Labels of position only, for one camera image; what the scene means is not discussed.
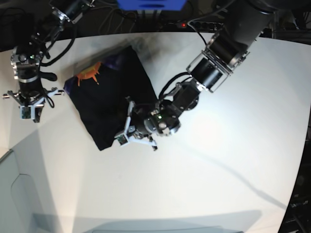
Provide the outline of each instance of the blue box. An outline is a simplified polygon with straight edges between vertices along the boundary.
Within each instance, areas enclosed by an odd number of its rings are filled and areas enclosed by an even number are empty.
[[[126,11],[165,10],[180,11],[187,0],[118,0],[119,7]]]

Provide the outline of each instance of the white table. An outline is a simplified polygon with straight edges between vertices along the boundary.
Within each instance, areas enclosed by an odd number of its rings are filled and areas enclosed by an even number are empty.
[[[67,43],[57,42],[51,56]],[[126,44],[138,51],[157,94],[204,47],[195,33],[80,38],[42,69],[59,78],[44,86],[62,88],[92,58]],[[204,226],[276,233],[304,147],[311,47],[260,38],[250,52],[214,94],[202,93],[198,106],[181,116],[176,135],[155,137],[157,152],[117,142],[99,152],[68,96],[54,97],[55,109],[46,106],[40,124],[19,120],[12,100],[2,103],[8,147],[20,172],[35,181],[44,212],[38,214],[60,233]],[[0,55],[1,80],[13,79],[9,56]]]

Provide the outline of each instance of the black cloth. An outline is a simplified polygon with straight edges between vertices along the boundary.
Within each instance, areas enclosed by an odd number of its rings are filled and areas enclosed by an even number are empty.
[[[68,79],[64,89],[98,149],[104,150],[124,128],[128,107],[126,97],[130,96],[136,104],[154,103],[157,98],[132,47],[99,62],[95,74],[98,84],[94,78],[88,78],[90,73],[82,72]],[[83,75],[88,79],[80,80],[79,86],[78,77]]]

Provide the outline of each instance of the black fabric bag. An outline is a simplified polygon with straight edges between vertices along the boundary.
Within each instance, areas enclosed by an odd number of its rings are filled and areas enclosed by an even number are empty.
[[[136,52],[127,47],[68,79],[64,86],[99,150],[110,147],[124,128],[128,102],[157,98]]]

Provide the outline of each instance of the white table surface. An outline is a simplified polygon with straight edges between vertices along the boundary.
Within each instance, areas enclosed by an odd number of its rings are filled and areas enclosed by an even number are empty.
[[[209,40],[212,34],[204,34]],[[68,41],[57,42],[56,56]],[[79,38],[42,71],[64,81],[114,47],[132,44],[156,94],[184,72],[204,45],[195,33]],[[52,232],[169,230],[221,226],[276,233],[296,180],[311,103],[311,47],[259,38],[250,55],[214,93],[200,95],[179,132],[155,137],[158,151],[132,144],[98,151],[68,96],[54,97],[40,124],[18,119],[2,103],[8,147],[35,181]],[[1,82],[13,72],[0,54]]]

